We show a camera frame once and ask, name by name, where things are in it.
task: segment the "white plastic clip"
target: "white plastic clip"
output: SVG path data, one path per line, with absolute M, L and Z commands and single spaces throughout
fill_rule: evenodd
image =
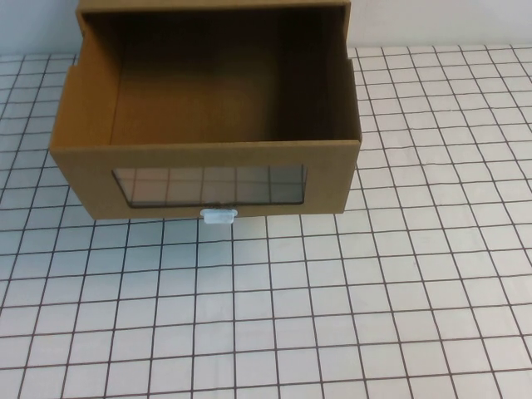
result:
M 206 224 L 233 224 L 239 214 L 236 209 L 203 209 L 200 213 Z

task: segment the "white wall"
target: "white wall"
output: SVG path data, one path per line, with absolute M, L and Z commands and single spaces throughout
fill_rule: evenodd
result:
M 0 0 L 0 54 L 76 52 L 77 0 Z M 349 45 L 532 43 L 532 0 L 352 0 Z
M 349 44 L 532 43 L 532 0 L 352 0 Z
M 77 52 L 77 0 L 0 0 L 0 54 Z

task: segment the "box side wall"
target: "box side wall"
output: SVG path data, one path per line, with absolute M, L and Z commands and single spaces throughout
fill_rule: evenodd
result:
M 111 140 L 121 74 L 117 32 L 106 22 L 87 26 L 81 57 L 68 72 L 51 150 L 107 145 Z

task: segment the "grid square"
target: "grid square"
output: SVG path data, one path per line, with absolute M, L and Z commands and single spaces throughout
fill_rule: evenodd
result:
M 492 373 L 462 374 L 453 376 L 456 391 L 462 397 L 500 397 L 495 377 Z
M 303 240 L 300 238 L 270 239 L 269 258 L 271 262 L 304 260 Z
M 479 337 L 479 331 L 470 309 L 436 310 L 434 317 L 440 330 L 441 339 Z
M 394 311 L 429 308 L 422 283 L 394 283 L 387 288 Z
M 150 362 L 112 362 L 109 366 L 109 382 L 106 394 L 146 393 L 149 377 Z
M 66 374 L 65 397 L 100 396 L 104 394 L 106 364 L 70 366 Z
M 340 381 L 362 377 L 362 368 L 355 347 L 322 347 L 319 362 L 324 381 Z
M 485 372 L 490 364 L 480 339 L 444 341 L 451 372 Z
M 273 308 L 278 318 L 309 316 L 310 297 L 307 289 L 287 289 L 273 292 Z
M 435 281 L 425 283 L 433 308 L 460 308 L 469 306 L 460 281 Z
M 530 367 L 530 358 L 521 337 L 489 338 L 484 342 L 494 370 Z
M 74 334 L 69 363 L 107 362 L 111 351 L 112 332 Z
M 421 255 L 417 257 L 417 262 L 425 281 L 459 278 L 450 254 Z
M 349 287 L 349 293 L 354 313 L 389 312 L 391 310 L 383 284 Z
M 439 342 L 405 343 L 402 345 L 409 376 L 445 374 L 447 365 Z
M 233 349 L 232 323 L 208 323 L 195 327 L 196 354 L 225 353 Z
M 470 254 L 455 254 L 456 266 L 462 278 L 495 276 L 490 254 L 486 251 Z
M 116 331 L 111 360 L 146 359 L 151 355 L 152 328 Z
M 412 256 L 382 258 L 381 265 L 387 283 L 421 280 L 416 259 Z
M 0 315 L 0 337 L 31 335 L 37 320 L 38 307 L 4 308 Z
M 400 209 L 370 209 L 373 231 L 404 230 L 405 222 Z
M 363 345 L 360 350 L 366 378 L 405 376 L 399 345 Z
M 506 277 L 502 283 L 511 304 L 532 302 L 532 276 Z
M 495 375 L 504 397 L 525 399 L 532 389 L 530 371 L 497 372 Z
M 371 399 L 374 397 L 394 399 L 411 398 L 411 392 L 406 378 L 368 381 L 367 390 Z
M 448 229 L 446 236 L 453 252 L 471 252 L 485 249 L 484 240 L 477 228 Z
M 4 306 L 38 305 L 41 303 L 45 279 L 15 280 L 9 284 Z
M 510 307 L 477 308 L 474 312 L 482 337 L 519 335 Z
M 382 273 L 377 258 L 345 259 L 343 266 L 348 284 L 382 283 Z
M 501 276 L 530 273 L 530 262 L 525 251 L 495 251 L 491 257 Z
M 312 288 L 311 296 L 316 315 L 351 312 L 345 288 Z
M 274 347 L 272 320 L 236 322 L 234 335 L 237 351 L 273 349 Z
M 507 304 L 505 293 L 498 278 L 465 280 L 464 285 L 472 306 Z
M 196 322 L 218 322 L 233 319 L 233 295 L 230 293 L 218 293 L 213 295 L 200 295 L 196 298 Z M 255 313 L 265 309 L 263 305 L 260 309 L 255 309 Z
M 396 328 L 390 313 L 358 314 L 354 318 L 361 344 L 397 341 Z
M 77 302 L 81 296 L 82 277 L 48 279 L 42 303 Z
M 213 291 L 218 290 L 216 278 L 213 278 Z M 253 291 L 257 289 L 269 289 L 269 270 L 267 264 L 254 264 L 241 268 L 234 268 L 234 289 L 236 291 Z
M 135 328 L 153 326 L 155 316 L 154 299 L 136 299 L 120 301 L 116 316 L 117 328 Z
M 445 235 L 441 230 L 422 230 L 410 233 L 416 254 L 438 254 L 449 252 Z
M 429 311 L 394 313 L 397 331 L 403 342 L 437 340 L 438 330 Z
M 236 355 L 236 382 L 239 387 L 268 385 L 277 382 L 274 352 L 251 352 Z
M 272 288 L 307 287 L 307 270 L 304 263 L 271 264 Z
M 412 378 L 410 383 L 416 399 L 418 397 L 433 399 L 456 397 L 451 378 L 448 376 Z
M 375 240 L 377 242 L 378 253 L 381 256 L 412 254 L 412 247 L 407 232 L 375 233 Z
M 28 366 L 62 365 L 67 363 L 70 341 L 70 334 L 34 337 Z
M 308 262 L 308 280 L 311 287 L 345 285 L 341 260 Z
M 0 372 L 0 385 L 5 399 L 17 399 L 18 390 L 22 382 L 23 370 L 2 370 Z
M 340 258 L 340 248 L 336 236 L 305 237 L 303 241 L 308 260 Z
M 82 303 L 77 315 L 77 331 L 112 329 L 115 322 L 116 302 Z
M 276 306 L 275 312 L 277 316 L 279 316 L 279 314 L 277 303 L 275 301 L 276 299 L 280 300 L 278 298 L 279 297 L 276 297 L 275 295 L 273 296 L 273 302 Z M 234 295 L 234 306 L 235 317 L 237 320 L 272 317 L 272 300 L 270 293 L 266 291 L 254 293 L 236 293 Z
M 231 267 L 200 268 L 197 271 L 197 293 L 222 293 L 233 288 L 233 269 Z
M 29 368 L 22 384 L 21 398 L 45 399 L 61 395 L 65 367 Z
M 268 262 L 268 245 L 265 239 L 235 241 L 233 251 L 235 264 Z
M 318 345 L 351 345 L 357 336 L 351 316 L 323 316 L 314 319 Z
M 311 318 L 286 318 L 275 321 L 278 348 L 313 347 L 316 345 Z
M 278 351 L 278 369 L 282 384 L 319 381 L 318 356 L 314 349 Z

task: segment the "white grid surface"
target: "white grid surface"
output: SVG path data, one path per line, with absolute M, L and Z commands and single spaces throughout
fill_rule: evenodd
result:
M 74 56 L 0 57 L 0 397 L 529 399 L 532 46 L 359 49 L 342 215 L 94 222 Z

